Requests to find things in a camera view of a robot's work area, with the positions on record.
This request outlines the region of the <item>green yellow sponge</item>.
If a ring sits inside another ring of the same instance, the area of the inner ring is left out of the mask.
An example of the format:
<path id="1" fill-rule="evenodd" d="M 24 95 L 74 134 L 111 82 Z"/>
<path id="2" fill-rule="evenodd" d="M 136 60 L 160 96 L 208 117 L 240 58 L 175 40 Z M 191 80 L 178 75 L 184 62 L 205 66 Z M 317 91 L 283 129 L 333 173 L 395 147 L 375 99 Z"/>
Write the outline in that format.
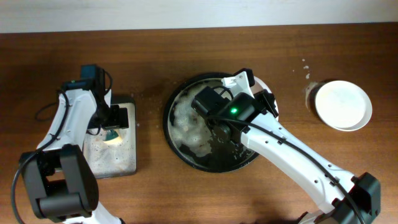
<path id="1" fill-rule="evenodd" d="M 105 139 L 103 142 L 107 145 L 119 144 L 123 141 L 118 129 L 109 129 L 106 131 Z"/>

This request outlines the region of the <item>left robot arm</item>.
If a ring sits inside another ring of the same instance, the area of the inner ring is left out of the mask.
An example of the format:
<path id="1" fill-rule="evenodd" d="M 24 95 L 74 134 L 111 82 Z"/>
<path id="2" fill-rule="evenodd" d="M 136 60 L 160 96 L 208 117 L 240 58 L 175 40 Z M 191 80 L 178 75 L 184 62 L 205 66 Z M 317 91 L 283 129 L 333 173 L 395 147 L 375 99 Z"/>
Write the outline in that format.
<path id="1" fill-rule="evenodd" d="M 16 184 L 23 178 L 34 215 L 54 223 L 123 223 L 99 201 L 96 177 L 83 154 L 89 129 L 115 130 L 135 137 L 134 115 L 111 102 L 113 79 L 103 68 L 81 67 L 80 79 L 58 90 L 58 108 L 37 149 L 25 152 L 11 187 L 11 205 L 18 222 Z"/>

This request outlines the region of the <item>pinkish white plate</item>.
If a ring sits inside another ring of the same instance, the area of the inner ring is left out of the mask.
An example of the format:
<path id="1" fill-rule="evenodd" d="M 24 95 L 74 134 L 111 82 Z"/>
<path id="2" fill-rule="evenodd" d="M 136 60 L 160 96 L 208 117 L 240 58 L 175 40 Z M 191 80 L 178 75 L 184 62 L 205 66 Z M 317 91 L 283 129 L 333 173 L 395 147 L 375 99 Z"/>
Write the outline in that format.
<path id="1" fill-rule="evenodd" d="M 272 94 L 271 89 L 258 77 L 254 77 L 255 85 L 251 87 L 251 91 L 253 95 L 260 93 L 263 90 L 266 90 L 269 94 Z M 276 98 L 273 100 L 269 100 L 271 106 L 275 109 L 275 119 L 279 120 L 279 108 L 276 102 Z"/>

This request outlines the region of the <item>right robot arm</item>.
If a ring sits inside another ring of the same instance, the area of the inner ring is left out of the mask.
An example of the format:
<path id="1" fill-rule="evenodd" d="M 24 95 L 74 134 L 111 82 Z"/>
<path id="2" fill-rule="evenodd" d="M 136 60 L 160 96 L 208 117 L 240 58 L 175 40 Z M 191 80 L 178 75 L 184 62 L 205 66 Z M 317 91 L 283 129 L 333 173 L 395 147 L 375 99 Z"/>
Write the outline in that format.
<path id="1" fill-rule="evenodd" d="M 381 183 L 365 172 L 359 177 L 316 153 L 276 119 L 272 94 L 241 92 L 232 99 L 206 87 L 192 108 L 210 131 L 224 141 L 239 144 L 271 161 L 316 203 L 299 223 L 372 223 L 381 212 Z"/>

